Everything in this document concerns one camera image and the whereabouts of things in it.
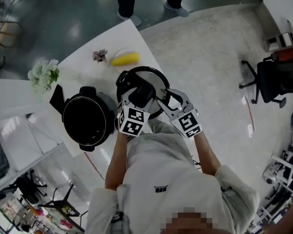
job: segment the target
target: white desk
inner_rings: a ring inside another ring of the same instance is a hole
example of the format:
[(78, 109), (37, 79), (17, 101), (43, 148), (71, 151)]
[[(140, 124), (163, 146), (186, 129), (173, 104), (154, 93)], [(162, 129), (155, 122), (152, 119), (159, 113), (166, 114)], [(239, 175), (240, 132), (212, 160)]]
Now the white desk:
[[(67, 69), (72, 74), (69, 78), (65, 71), (63, 71), (63, 75), (61, 76), (60, 74), (57, 82), (63, 88), (64, 99), (77, 94), (81, 86), (88, 85), (94, 86), (98, 92), (105, 93), (117, 102), (115, 81), (120, 73), (109, 64), (97, 63), (92, 59), (94, 51), (104, 48), (108, 50), (106, 57), (109, 61), (120, 49), (128, 48), (140, 54), (140, 65), (150, 66), (162, 72), (140, 33), (131, 20), (128, 20), (89, 41), (59, 64), (60, 68)], [(55, 87), (56, 85), (52, 84), (51, 91), (44, 95), (46, 102), (50, 101)], [(51, 105), (49, 105), (49, 108), (49, 118), (45, 119), (48, 122), (49, 128), (61, 136), (73, 156), (83, 153), (79, 145), (67, 134), (62, 123), (62, 116)], [(115, 144), (114, 138), (115, 134), (110, 136), (105, 143), (96, 147), (93, 153), (102, 152), (103, 149), (103, 152), (111, 152), (110, 154), (112, 154)]]

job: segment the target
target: yellow object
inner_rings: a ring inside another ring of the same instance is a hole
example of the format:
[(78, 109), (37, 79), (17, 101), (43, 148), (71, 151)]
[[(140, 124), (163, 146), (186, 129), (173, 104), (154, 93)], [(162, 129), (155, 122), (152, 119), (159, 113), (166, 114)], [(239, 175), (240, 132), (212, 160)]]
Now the yellow object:
[(122, 65), (128, 65), (132, 64), (134, 62), (137, 62), (140, 60), (140, 55), (139, 53), (130, 53), (127, 55), (123, 55), (121, 57), (116, 57), (111, 64), (113, 66), (122, 66)]

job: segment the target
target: qr-like tag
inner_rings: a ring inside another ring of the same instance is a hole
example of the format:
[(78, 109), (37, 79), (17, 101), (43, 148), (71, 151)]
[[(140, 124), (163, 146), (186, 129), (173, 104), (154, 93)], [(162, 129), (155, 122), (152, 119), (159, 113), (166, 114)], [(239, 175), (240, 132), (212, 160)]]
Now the qr-like tag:
[(124, 105), (118, 116), (119, 131), (137, 137), (142, 132), (142, 128), (147, 123), (149, 116), (149, 113)]
[(195, 136), (202, 131), (195, 109), (171, 121), (171, 123), (187, 138)]

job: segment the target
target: small succulent plant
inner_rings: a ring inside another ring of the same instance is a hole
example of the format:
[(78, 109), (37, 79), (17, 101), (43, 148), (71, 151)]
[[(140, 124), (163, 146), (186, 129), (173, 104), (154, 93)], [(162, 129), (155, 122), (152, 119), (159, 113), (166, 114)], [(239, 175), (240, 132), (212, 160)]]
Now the small succulent plant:
[(92, 53), (92, 58), (94, 61), (97, 61), (98, 63), (101, 61), (107, 62), (107, 59), (105, 55), (107, 54), (106, 49), (101, 49), (100, 51), (95, 51)]

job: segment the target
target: flower bouquet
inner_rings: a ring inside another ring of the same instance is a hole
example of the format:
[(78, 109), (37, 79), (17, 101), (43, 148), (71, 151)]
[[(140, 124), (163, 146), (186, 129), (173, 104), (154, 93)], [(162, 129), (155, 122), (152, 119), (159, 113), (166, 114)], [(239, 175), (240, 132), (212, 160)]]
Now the flower bouquet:
[(35, 64), (32, 70), (28, 72), (28, 78), (31, 81), (35, 93), (44, 94), (51, 90), (51, 84), (58, 80), (59, 68), (58, 60), (39, 61)]

